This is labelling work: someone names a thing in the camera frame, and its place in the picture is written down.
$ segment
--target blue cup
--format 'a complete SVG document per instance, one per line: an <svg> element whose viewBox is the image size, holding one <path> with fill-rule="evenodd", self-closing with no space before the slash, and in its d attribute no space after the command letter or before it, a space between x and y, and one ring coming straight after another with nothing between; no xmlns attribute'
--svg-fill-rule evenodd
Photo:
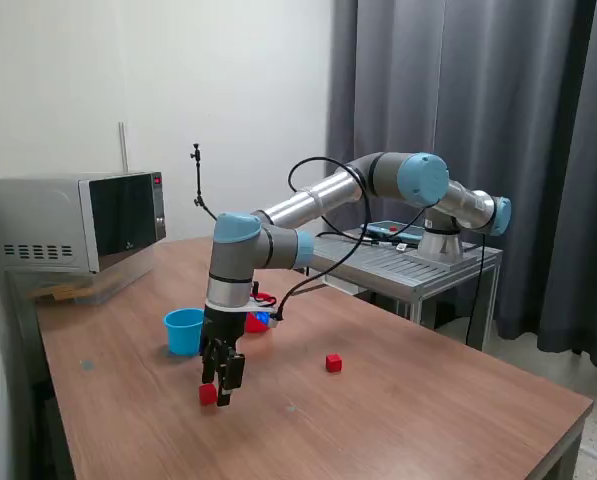
<svg viewBox="0 0 597 480"><path fill-rule="evenodd" d="M171 353L198 355L204 316L205 312L201 308L181 308L165 315Z"/></svg>

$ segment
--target robotic arm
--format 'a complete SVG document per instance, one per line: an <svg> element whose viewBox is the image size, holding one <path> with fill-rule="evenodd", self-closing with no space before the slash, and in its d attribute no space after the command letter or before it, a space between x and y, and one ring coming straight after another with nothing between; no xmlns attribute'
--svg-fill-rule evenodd
<svg viewBox="0 0 597 480"><path fill-rule="evenodd" d="M236 341L244 333L247 312L273 311L250 300L254 270L308 265L314 239L294 229L343 203L359 200L358 180L369 194L427 207L418 250L431 259L462 255L460 227L502 235L509 224L511 202L507 198L468 190L450 180L447 165L436 155L374 153L347 166L353 175L338 169L272 207L250 215L218 216L200 345L202 382L212 383L218 375L218 406L228 405L231 391L242 384L245 357L237 352ZM455 248L448 249L448 244Z"/></svg>

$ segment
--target blue joint cover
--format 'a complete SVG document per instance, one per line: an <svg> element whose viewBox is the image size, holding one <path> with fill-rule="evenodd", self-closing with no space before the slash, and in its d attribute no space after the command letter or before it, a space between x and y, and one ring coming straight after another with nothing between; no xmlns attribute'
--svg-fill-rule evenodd
<svg viewBox="0 0 597 480"><path fill-rule="evenodd" d="M293 268L307 267L314 254L314 236L301 230L296 230L296 235L298 236L298 248L296 248L296 261Z"/></svg>
<svg viewBox="0 0 597 480"><path fill-rule="evenodd" d="M421 207L435 205L449 189L447 164L437 155L416 153L400 165L397 181L407 202Z"/></svg>
<svg viewBox="0 0 597 480"><path fill-rule="evenodd" d="M500 197L496 203L496 216L494 225L491 227L491 235L495 237L505 233L509 226L509 220L511 220L511 200Z"/></svg>
<svg viewBox="0 0 597 480"><path fill-rule="evenodd" d="M238 243L260 233L260 220L247 213L222 213L216 219L214 242Z"/></svg>

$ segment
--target metal rack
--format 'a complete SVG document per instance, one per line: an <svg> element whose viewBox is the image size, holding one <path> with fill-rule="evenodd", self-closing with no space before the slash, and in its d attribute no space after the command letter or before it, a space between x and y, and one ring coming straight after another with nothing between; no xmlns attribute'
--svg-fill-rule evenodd
<svg viewBox="0 0 597 480"><path fill-rule="evenodd" d="M325 270L353 245L344 238L317 238L311 267ZM330 275L362 288L406 302L402 314L417 324L433 323L435 302L441 292L478 276L481 250L465 243L464 259L454 264L429 261L415 250L398 252L393 246L361 245ZM467 344L482 350L491 331L502 250L485 247L483 274Z"/></svg>

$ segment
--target red object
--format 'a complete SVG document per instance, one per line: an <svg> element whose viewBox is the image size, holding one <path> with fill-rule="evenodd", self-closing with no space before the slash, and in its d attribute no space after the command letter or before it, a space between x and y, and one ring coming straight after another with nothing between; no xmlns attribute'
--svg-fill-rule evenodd
<svg viewBox="0 0 597 480"><path fill-rule="evenodd" d="M206 383L198 387L198 398L201 405L211 405L218 400L218 391L213 383Z"/></svg>
<svg viewBox="0 0 597 480"><path fill-rule="evenodd" d="M269 330L269 327L256 318L253 313L247 314L245 320L245 332L247 333L264 333Z"/></svg>
<svg viewBox="0 0 597 480"><path fill-rule="evenodd" d="M325 358L325 367L329 373L337 373L342 370L342 358L337 353L327 355Z"/></svg>
<svg viewBox="0 0 597 480"><path fill-rule="evenodd" d="M268 293L258 292L258 296L256 297L258 300L269 300L272 296ZM247 333L264 333L269 330L269 327L265 325L263 322L256 318L256 315L253 313L247 314L247 319L245 320L245 332Z"/></svg>

